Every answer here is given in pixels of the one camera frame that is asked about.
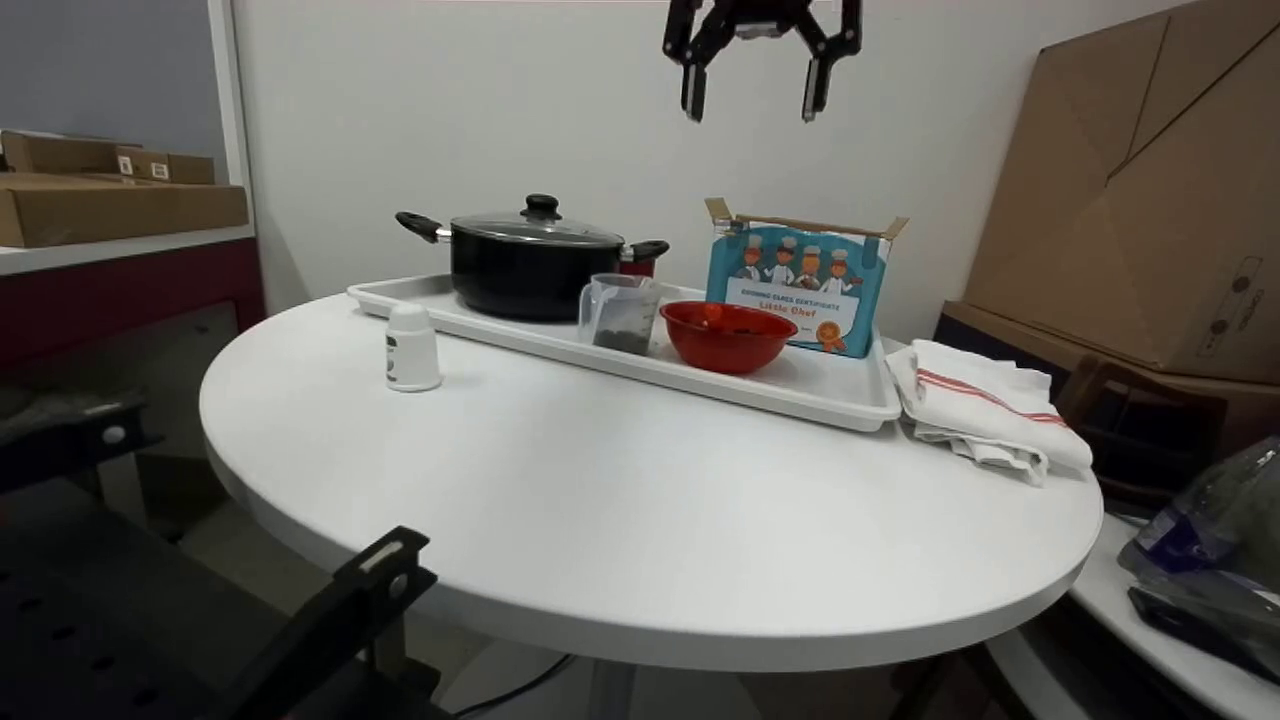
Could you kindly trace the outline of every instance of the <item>cardboard box stack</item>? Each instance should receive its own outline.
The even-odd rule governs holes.
[[[1280,431],[1276,78],[1276,0],[1042,49],[959,313],[1249,405],[1217,452]]]
[[[0,134],[0,149],[0,247],[247,226],[244,188],[211,183],[204,156],[33,134]]]

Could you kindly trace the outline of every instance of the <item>cloth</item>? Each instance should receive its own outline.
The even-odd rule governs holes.
[[[889,357],[910,438],[1015,476],[1093,469],[1093,448],[1061,422],[1046,377],[935,340]]]

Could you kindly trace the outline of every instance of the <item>bowl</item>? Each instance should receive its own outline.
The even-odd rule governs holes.
[[[795,326],[740,304],[663,304],[668,338],[685,363],[751,377],[770,363]]]

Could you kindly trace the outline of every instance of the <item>floor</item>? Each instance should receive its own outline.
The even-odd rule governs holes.
[[[179,550],[209,564],[211,572],[227,578],[230,584],[254,592],[261,602],[291,612],[303,604],[323,578],[261,534],[238,509],[225,505],[209,492],[204,469],[179,469],[170,476],[165,469],[165,490],[149,480],[149,505],[154,526],[179,536]],[[484,649],[489,641],[465,631],[442,622],[406,617],[406,653],[442,673],[442,684]],[[892,715],[914,670],[870,670],[870,673],[806,673],[806,675],[740,675],[760,720],[878,720]],[[939,697],[924,713],[924,720],[949,715],[978,715],[1000,720],[1004,713],[984,693],[984,684],[956,670],[949,673]]]

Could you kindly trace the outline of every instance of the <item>white wall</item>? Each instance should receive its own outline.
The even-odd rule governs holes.
[[[1039,46],[1171,0],[868,0],[820,126],[800,42],[733,46],[708,119],[676,107],[663,0],[238,0],[273,301],[439,271],[396,207],[460,215],[555,193],[570,215],[668,235],[698,283],[704,195],[883,230],[883,328],[927,331],[964,271]]]
[[[204,0],[0,0],[0,130],[220,156]]]

